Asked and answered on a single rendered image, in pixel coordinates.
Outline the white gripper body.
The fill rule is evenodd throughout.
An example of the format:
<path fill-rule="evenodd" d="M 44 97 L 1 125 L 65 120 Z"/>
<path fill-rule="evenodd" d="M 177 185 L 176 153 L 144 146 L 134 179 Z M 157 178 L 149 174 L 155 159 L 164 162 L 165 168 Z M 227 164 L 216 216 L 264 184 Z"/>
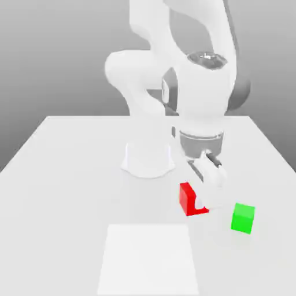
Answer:
<path fill-rule="evenodd" d="M 207 186 L 222 187 L 227 180 L 226 170 L 213 153 L 202 153 L 199 158 L 187 162 Z"/>

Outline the small green cube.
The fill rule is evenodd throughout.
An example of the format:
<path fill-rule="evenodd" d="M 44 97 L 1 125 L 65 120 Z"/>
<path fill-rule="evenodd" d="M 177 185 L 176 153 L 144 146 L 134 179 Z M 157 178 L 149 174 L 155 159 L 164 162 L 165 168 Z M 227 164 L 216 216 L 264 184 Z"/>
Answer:
<path fill-rule="evenodd" d="M 232 214 L 231 229 L 251 234 L 255 214 L 255 207 L 236 203 Z"/>

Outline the small red cube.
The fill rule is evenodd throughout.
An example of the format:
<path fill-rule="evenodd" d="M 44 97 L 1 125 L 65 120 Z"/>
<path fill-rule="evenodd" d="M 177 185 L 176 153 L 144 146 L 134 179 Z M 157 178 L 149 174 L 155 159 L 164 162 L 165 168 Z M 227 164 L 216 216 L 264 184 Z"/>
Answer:
<path fill-rule="evenodd" d="M 196 198 L 196 193 L 189 182 L 180 183 L 179 203 L 186 216 L 209 213 L 209 209 L 205 206 L 199 209 L 195 207 Z"/>

